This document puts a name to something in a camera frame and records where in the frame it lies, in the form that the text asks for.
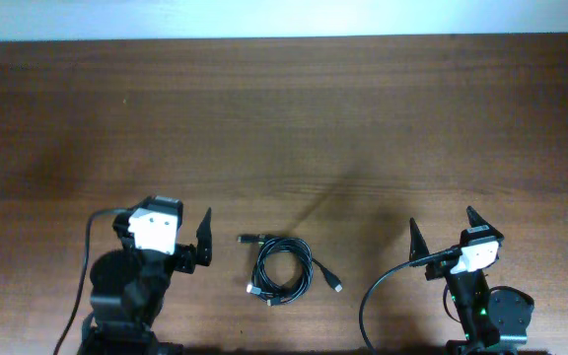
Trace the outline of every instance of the wooden tabletop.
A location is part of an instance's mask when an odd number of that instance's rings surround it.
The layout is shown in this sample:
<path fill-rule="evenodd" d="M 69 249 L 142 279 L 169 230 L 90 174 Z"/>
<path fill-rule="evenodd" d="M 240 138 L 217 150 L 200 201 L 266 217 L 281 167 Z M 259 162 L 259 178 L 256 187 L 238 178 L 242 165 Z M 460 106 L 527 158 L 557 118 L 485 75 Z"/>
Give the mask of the wooden tabletop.
<path fill-rule="evenodd" d="M 437 251 L 472 205 L 506 237 L 490 286 L 535 299 L 527 348 L 568 354 L 568 35 L 0 43 L 0 354 L 51 352 L 87 217 L 150 194 L 183 201 L 184 244 L 213 209 L 213 262 L 173 276 L 164 341 L 356 350 L 365 291 L 408 259 L 409 217 Z M 91 261 L 120 248 L 110 222 Z M 257 232 L 305 239 L 343 291 L 317 274 L 292 305 L 249 296 L 256 250 L 236 235 Z M 286 281 L 294 262 L 267 270 Z M 461 339 L 444 285 L 390 278 L 372 341 Z"/>

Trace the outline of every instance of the wooden table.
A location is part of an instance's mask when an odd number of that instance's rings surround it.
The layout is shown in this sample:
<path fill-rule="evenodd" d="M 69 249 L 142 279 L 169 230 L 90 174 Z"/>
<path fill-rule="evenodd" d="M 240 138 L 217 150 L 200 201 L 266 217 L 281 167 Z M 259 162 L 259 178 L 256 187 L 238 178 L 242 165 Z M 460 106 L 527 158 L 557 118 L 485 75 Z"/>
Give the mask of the wooden table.
<path fill-rule="evenodd" d="M 162 340 L 358 349 L 359 303 L 407 260 L 408 218 L 435 251 L 473 205 L 506 236 L 490 285 L 535 298 L 528 348 L 568 354 L 568 35 L 0 43 L 0 354 L 51 351 L 88 215 L 149 194 L 183 200 L 182 243 L 213 208 L 213 263 L 174 275 Z M 119 248 L 110 221 L 92 261 Z M 290 306 L 247 295 L 255 249 L 236 235 L 266 231 L 304 238 L 343 291 L 318 275 Z M 379 347 L 462 337 L 423 273 L 373 297 Z"/>

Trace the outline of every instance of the white wall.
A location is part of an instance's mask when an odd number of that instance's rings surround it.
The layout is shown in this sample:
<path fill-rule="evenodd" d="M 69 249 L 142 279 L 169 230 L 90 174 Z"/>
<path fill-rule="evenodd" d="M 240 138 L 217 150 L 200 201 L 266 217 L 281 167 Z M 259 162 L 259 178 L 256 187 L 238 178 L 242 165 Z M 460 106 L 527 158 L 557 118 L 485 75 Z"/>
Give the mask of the white wall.
<path fill-rule="evenodd" d="M 568 32 L 568 0 L 0 0 L 0 40 Z"/>

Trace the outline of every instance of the white panel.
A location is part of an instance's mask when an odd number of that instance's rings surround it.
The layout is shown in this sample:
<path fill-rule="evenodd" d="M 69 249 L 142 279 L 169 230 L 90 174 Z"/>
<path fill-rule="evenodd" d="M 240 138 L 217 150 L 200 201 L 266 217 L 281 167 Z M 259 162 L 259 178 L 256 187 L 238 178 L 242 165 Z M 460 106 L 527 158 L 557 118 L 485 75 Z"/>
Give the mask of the white panel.
<path fill-rule="evenodd" d="M 568 0 L 0 0 L 0 40 L 568 32 Z"/>

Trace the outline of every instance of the brown wood surface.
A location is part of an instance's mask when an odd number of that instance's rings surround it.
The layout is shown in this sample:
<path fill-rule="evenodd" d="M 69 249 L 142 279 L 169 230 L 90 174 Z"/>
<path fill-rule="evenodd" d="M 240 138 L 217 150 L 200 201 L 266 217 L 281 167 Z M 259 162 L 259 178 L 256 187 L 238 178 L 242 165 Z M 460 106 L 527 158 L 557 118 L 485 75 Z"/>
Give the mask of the brown wood surface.
<path fill-rule="evenodd" d="M 528 348 L 568 354 L 568 35 L 0 43 L 0 354 L 51 351 L 87 216 L 156 193 L 185 203 L 183 243 L 208 206 L 215 235 L 211 267 L 174 275 L 163 340 L 364 346 L 359 303 L 407 260 L 408 218 L 443 249 L 470 204 L 506 236 L 490 285 L 535 298 Z M 91 260 L 119 248 L 109 225 Z M 265 231 L 304 238 L 343 291 L 318 275 L 287 307 L 248 296 L 255 249 L 236 235 Z M 379 347 L 462 337 L 423 273 L 373 297 Z"/>

